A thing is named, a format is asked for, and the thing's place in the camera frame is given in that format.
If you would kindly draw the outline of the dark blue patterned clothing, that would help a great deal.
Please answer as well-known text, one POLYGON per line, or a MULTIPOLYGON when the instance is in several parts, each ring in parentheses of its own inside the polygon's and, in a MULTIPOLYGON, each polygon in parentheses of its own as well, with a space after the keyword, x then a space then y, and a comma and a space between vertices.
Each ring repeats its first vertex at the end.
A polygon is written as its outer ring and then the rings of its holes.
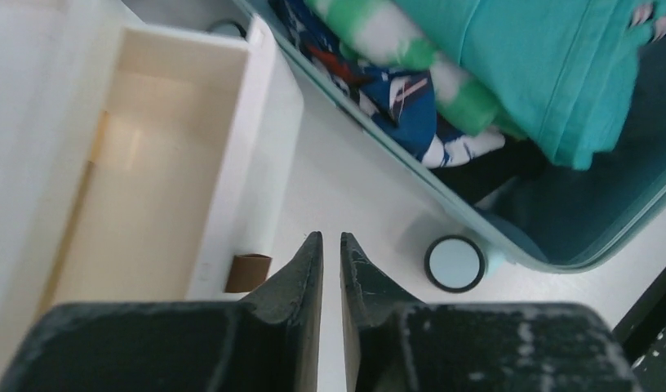
POLYGON ((451 125, 437 111, 428 71, 377 66, 364 60, 306 2, 273 1, 270 6, 300 53, 425 167, 462 166, 507 145, 508 137, 501 131, 470 136, 451 125))

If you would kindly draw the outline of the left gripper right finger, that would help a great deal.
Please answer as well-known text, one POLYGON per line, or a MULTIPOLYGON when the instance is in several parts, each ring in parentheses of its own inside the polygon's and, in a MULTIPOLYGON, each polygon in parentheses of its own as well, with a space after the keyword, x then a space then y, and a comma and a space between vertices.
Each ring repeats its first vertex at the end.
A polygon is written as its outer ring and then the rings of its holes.
POLYGON ((573 303, 420 301, 340 238, 351 391, 638 391, 619 342, 573 303))

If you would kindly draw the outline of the teal folded garment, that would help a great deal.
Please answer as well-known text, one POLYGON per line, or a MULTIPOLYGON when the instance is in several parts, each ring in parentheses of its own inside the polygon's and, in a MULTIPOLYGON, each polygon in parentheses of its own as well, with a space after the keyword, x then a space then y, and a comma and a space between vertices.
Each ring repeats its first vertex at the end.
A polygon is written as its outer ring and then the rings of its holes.
POLYGON ((588 169, 620 138, 639 52, 666 36, 666 1, 401 1, 493 92, 551 163, 588 169))

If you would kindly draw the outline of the light blue hard-shell suitcase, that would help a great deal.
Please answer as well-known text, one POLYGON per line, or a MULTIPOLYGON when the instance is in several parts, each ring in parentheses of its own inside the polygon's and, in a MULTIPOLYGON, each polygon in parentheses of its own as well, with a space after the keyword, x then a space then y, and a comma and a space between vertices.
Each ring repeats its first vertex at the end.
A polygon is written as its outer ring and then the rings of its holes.
POLYGON ((666 39, 641 51, 631 111, 612 152, 596 156, 587 171, 539 165, 527 180, 508 180, 491 194, 469 198, 464 187, 480 176, 452 168, 455 188, 448 188, 385 134, 355 96, 345 95, 323 65, 292 42, 280 2, 241 1, 239 7, 262 17, 294 68, 452 219, 449 230, 428 237, 417 261, 435 287, 466 292, 506 261, 553 274, 591 270, 666 207, 666 39))

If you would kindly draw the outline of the white three-drawer storage cabinet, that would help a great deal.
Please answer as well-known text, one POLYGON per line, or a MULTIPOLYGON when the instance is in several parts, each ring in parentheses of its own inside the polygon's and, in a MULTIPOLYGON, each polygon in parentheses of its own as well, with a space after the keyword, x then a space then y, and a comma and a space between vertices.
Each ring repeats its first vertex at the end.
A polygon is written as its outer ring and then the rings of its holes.
POLYGON ((304 98, 269 25, 0 1, 0 376, 70 301, 208 300, 268 255, 304 98))

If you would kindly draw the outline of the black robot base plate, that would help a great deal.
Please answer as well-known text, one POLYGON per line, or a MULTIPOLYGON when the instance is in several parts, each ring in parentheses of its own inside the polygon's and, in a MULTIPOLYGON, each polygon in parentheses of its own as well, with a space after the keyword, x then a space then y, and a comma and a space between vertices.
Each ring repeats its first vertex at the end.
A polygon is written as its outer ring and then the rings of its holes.
POLYGON ((666 391, 666 267, 614 328, 644 391, 666 391))

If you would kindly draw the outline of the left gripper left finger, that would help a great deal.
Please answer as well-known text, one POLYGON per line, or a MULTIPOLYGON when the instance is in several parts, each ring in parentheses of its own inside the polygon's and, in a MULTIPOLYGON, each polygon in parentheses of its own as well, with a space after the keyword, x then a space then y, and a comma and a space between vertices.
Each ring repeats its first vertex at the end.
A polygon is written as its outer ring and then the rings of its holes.
POLYGON ((1 391, 314 391, 323 239, 238 301, 74 302, 30 329, 1 391))

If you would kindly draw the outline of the green white patterned cloth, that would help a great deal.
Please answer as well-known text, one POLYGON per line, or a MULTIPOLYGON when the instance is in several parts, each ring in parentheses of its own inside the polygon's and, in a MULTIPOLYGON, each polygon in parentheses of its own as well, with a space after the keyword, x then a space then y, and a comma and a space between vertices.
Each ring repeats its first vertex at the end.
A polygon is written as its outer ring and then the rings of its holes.
POLYGON ((526 133, 478 79, 443 54, 393 1, 307 1, 310 11, 355 54, 373 65, 428 71, 436 108, 470 136, 501 131, 517 139, 526 133))

